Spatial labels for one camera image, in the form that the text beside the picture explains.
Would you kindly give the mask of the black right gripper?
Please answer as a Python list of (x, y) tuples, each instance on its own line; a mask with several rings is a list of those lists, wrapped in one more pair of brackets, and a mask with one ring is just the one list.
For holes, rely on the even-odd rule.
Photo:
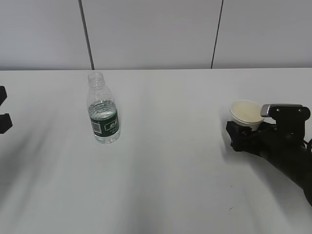
[(226, 131), (236, 152), (257, 156), (300, 156), (305, 154), (304, 131), (295, 125), (262, 123), (255, 130), (228, 121)]

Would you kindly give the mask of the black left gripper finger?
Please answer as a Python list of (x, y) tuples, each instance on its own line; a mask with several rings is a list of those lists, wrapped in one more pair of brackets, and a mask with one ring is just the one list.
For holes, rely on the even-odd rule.
[(8, 113), (0, 115), (0, 134), (6, 133), (13, 126)]
[(0, 105), (7, 99), (7, 92), (4, 86), (0, 86)]

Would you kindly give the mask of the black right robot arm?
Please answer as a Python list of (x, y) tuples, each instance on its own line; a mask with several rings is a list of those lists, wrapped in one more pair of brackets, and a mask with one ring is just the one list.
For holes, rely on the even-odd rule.
[(257, 130), (228, 121), (226, 131), (236, 152), (247, 152), (268, 161), (298, 185), (312, 202), (312, 150), (305, 142), (292, 143), (275, 124), (262, 122)]

